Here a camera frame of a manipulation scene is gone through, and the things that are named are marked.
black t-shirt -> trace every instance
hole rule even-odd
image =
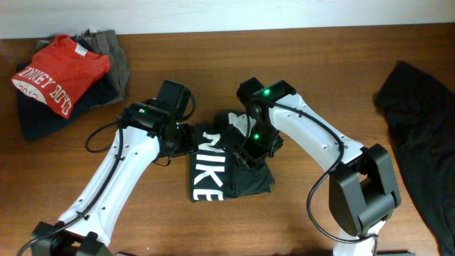
[[[254,168],[239,165],[232,152],[245,138],[228,122],[228,114],[215,118],[215,124],[196,125],[199,152],[190,155],[191,201],[222,201],[240,196],[270,192],[274,179],[265,161]]]
[[[406,188],[443,255],[455,255],[455,95],[399,62],[378,93]]]

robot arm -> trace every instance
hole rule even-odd
[[[146,167],[156,159],[160,149],[158,137],[148,137],[147,131],[143,129],[127,127],[123,130],[123,136],[123,160],[120,161],[105,192],[85,218],[66,229],[83,237],[89,232],[97,233],[97,241],[104,243],[106,246],[110,244],[115,222],[134,185]],[[67,223],[76,218],[78,212],[81,213],[86,209],[112,168],[118,146],[119,131],[117,130],[114,142],[105,160],[101,163],[92,180],[77,200],[59,217],[59,221]]]
[[[331,133],[300,113],[310,115],[327,126],[344,146],[341,163],[329,176],[329,208],[341,227],[339,238],[354,240],[379,232],[401,203],[392,160],[382,146],[376,144],[368,149],[348,138],[318,116],[284,81],[264,88],[252,78],[240,85],[237,97],[256,121],[253,136],[237,153],[243,163],[252,166],[258,159],[273,155],[270,152],[282,146],[282,139],[277,136],[281,131],[327,171],[340,155],[339,145]],[[367,175],[362,182],[358,179],[360,174]],[[355,244],[338,242],[333,254],[372,255],[372,246],[372,238]]]
[[[188,124],[178,124],[191,115],[183,116],[190,97],[192,114],[196,104],[189,90],[178,83],[165,81],[156,99],[126,108],[105,160],[84,191],[59,217],[57,224],[39,223],[36,226],[32,239],[39,238],[39,241],[31,244],[32,255],[112,255],[107,246],[115,223],[147,166],[164,156],[171,159],[198,150],[193,129]],[[114,173],[107,180],[113,168]],[[98,193],[101,196],[94,200]],[[89,210],[83,218],[76,220],[86,209]],[[76,222],[62,232],[52,234],[74,220]],[[80,246],[73,246],[74,242],[79,242]]]

clothing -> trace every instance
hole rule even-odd
[[[237,127],[232,128],[228,119],[228,114],[222,113],[215,118],[213,126],[195,126],[199,152],[190,155],[192,202],[222,201],[270,192],[270,185],[274,183],[265,161],[248,170],[238,164],[231,148],[245,137]],[[246,126],[246,122],[236,125]]]
[[[455,94],[399,62],[378,93],[406,188],[437,237],[455,255]]]
[[[93,33],[90,30],[84,31],[76,40],[84,39],[93,49],[93,52],[100,55],[107,55],[111,68],[107,75],[117,91],[117,96],[106,104],[113,104],[125,99],[125,88],[131,73],[125,52],[120,47],[115,31],[103,31]],[[49,40],[38,40],[36,50],[40,50],[50,44]]]
[[[11,80],[25,95],[69,119],[74,104],[109,68],[106,55],[91,53],[69,36],[59,35]]]
[[[90,45],[84,40],[77,41],[82,47],[91,51]],[[18,65],[18,72],[29,63]],[[84,95],[75,103],[69,119],[54,113],[49,106],[17,92],[18,117],[22,135],[29,141],[39,139],[68,126],[83,112],[96,105],[103,105],[112,100],[117,94],[107,75],[95,82]]]

pile of clothes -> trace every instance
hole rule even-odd
[[[93,107],[124,100],[130,69],[115,31],[58,35],[38,41],[36,50],[11,79],[27,140],[58,131]]]

red t-shirt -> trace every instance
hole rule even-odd
[[[38,51],[31,64],[15,74],[13,84],[25,95],[68,119],[74,104],[110,69],[109,57],[91,53],[67,35]]]

